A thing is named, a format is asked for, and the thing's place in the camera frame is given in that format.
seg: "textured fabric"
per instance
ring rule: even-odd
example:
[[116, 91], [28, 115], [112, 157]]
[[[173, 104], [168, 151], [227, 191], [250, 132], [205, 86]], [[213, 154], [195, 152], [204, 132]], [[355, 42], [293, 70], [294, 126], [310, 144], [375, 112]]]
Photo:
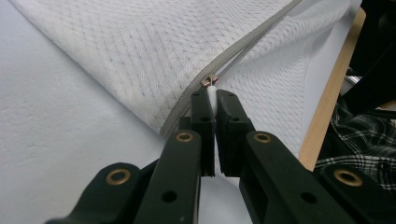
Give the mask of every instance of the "textured fabric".
[[328, 164], [353, 166], [396, 196], [396, 127], [389, 119], [353, 116], [339, 98], [331, 125], [349, 149], [349, 155], [319, 160], [316, 171]]
[[[168, 134], [199, 81], [292, 0], [11, 0], [154, 131]], [[297, 155], [304, 76], [316, 38], [349, 1], [307, 1], [235, 64], [221, 88], [238, 94], [260, 130]]]
[[219, 83], [238, 95], [256, 130], [278, 136], [296, 157], [312, 45], [348, 6], [348, 1], [317, 1], [301, 14], [286, 17]]

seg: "white table surface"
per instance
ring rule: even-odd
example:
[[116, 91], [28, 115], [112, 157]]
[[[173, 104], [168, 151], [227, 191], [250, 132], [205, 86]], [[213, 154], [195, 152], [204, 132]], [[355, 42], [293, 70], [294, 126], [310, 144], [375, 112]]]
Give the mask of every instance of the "white table surface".
[[[302, 140], [359, 7], [352, 2], [315, 44]], [[64, 217], [100, 169], [119, 161], [144, 167], [164, 142], [0, 0], [0, 223]], [[203, 178], [199, 223], [251, 223], [238, 188], [221, 176]]]

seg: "white cloth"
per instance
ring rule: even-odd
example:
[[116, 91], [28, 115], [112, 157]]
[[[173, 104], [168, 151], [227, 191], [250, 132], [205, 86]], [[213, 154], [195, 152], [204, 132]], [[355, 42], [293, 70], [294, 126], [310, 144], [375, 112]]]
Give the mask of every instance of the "white cloth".
[[[55, 44], [157, 133], [172, 130], [199, 81], [291, 0], [11, 0]], [[315, 37], [349, 1], [318, 0], [287, 17], [220, 82], [258, 130], [296, 154], [304, 75]]]

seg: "black and white checkered cloth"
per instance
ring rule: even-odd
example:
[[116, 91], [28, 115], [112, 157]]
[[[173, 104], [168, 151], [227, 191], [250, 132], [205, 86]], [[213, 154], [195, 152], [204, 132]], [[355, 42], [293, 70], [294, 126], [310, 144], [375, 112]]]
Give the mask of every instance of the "black and white checkered cloth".
[[389, 119], [352, 115], [339, 97], [331, 126], [346, 146], [347, 153], [319, 158], [315, 171], [334, 163], [355, 167], [396, 196], [396, 127]]

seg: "wooden edge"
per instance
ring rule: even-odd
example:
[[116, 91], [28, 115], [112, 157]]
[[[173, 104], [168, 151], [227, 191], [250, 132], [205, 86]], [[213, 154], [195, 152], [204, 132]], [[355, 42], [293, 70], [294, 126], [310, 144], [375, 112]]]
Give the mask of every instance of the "wooden edge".
[[363, 9], [360, 8], [347, 34], [346, 41], [341, 48], [340, 54], [332, 69], [332, 73], [330, 74], [329, 81], [320, 97], [317, 110], [301, 145], [299, 161], [307, 170], [313, 171], [315, 168], [320, 148], [329, 126], [330, 118], [332, 117], [332, 111], [337, 101], [365, 18], [366, 14]]

